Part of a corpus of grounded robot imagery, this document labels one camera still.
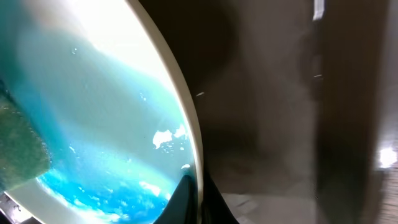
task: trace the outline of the green sponge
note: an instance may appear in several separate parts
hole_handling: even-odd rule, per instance
[[[0,91],[0,193],[50,169],[46,145]]]

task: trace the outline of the scrubbing pad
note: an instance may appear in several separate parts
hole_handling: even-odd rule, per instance
[[[50,169],[46,145],[0,91],[0,193]]]

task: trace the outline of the ceramic dish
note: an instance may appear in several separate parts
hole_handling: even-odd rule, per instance
[[[0,79],[52,156],[8,196],[43,223],[152,223],[188,174],[201,203],[193,101],[138,1],[3,1],[0,30]]]

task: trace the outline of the sponge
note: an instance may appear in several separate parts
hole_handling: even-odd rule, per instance
[[[49,169],[45,143],[10,98],[0,91],[0,193]]]

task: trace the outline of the blue glaze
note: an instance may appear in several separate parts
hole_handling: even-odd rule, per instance
[[[89,42],[30,24],[0,43],[4,81],[52,156],[38,180],[48,193],[102,222],[151,223],[193,164],[176,98],[155,78]],[[156,132],[172,133],[157,149]]]

